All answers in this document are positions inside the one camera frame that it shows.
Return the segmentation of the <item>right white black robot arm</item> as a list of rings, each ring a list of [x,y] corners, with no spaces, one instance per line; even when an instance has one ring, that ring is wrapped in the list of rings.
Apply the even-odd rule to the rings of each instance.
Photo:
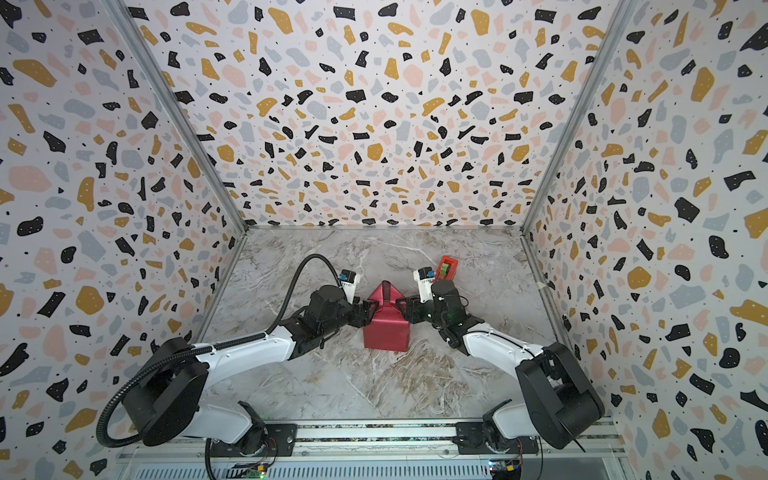
[[[395,305],[409,323],[429,323],[451,348],[517,380],[523,400],[504,401],[482,417],[489,449],[506,452],[523,437],[562,449],[604,416],[603,401],[566,345],[541,346],[494,329],[467,310],[452,281],[433,282]]]

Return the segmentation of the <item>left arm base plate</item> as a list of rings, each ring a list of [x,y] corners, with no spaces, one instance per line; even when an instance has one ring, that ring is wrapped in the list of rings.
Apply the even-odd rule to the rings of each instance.
[[[238,404],[251,421],[251,425],[235,443],[221,440],[212,442],[208,448],[212,458],[253,458],[265,461],[292,455],[298,431],[297,424],[268,424],[249,403],[239,401]]]

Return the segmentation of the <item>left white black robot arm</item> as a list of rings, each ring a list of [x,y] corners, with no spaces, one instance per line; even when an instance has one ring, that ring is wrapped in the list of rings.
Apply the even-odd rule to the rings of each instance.
[[[245,401],[230,409],[203,402],[203,393],[240,373],[322,348],[345,326],[364,328],[378,308],[376,300],[350,297],[341,287],[324,285],[311,294],[307,306],[267,332],[213,344],[172,339],[153,354],[120,403],[139,442],[148,447],[177,437],[206,438],[253,455],[268,443],[264,420]]]

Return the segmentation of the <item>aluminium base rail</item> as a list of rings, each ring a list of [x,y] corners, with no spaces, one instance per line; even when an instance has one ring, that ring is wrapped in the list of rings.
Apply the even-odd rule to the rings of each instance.
[[[127,447],[119,479],[631,479],[634,474],[610,419],[556,449],[527,436],[498,453],[477,419],[287,420],[270,425],[271,452],[238,457],[216,446],[204,464],[201,439]]]

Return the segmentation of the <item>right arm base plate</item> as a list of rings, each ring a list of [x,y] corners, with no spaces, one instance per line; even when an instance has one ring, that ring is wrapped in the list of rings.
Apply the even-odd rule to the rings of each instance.
[[[538,432],[524,403],[506,400],[486,412],[481,420],[458,422],[455,428],[452,442],[463,455],[537,454],[540,451]]]

